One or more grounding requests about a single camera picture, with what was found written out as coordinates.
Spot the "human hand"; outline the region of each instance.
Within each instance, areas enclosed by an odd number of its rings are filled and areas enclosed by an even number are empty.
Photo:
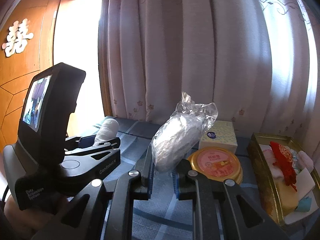
[[[58,201],[58,209],[67,202],[68,200],[66,198],[61,198]],[[9,196],[4,206],[4,215],[17,235],[23,239],[31,239],[31,237],[43,228],[54,216],[38,208],[29,208],[21,211],[12,195]]]

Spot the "plastic bag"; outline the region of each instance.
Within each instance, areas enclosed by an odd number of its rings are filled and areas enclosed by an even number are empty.
[[[217,116],[215,103],[195,104],[187,93],[182,92],[176,110],[151,141],[156,171],[171,173],[202,134],[212,127]]]
[[[94,146],[98,146],[99,143],[107,141],[116,137],[119,130],[119,124],[115,119],[108,118],[101,125],[100,130],[94,139]]]

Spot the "red pouch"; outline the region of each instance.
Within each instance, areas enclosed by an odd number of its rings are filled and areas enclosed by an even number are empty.
[[[292,168],[291,152],[287,150],[283,145],[276,142],[270,142],[270,146],[277,160],[275,163],[273,163],[273,165],[278,166],[281,169],[284,175],[285,184],[287,186],[291,185],[295,189],[295,191],[297,191],[297,188],[294,185],[297,183],[297,180],[296,173]]]

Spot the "display screen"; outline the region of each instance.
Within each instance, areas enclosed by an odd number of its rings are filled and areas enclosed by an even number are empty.
[[[33,82],[26,108],[23,114],[23,121],[26,122],[33,130],[39,125],[39,117],[44,95],[47,91],[51,75]]]

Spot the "yellow patterned box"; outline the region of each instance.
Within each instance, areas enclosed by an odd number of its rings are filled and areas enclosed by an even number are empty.
[[[204,147],[220,147],[235,153],[237,140],[232,122],[215,121],[209,131],[202,135],[199,149]]]

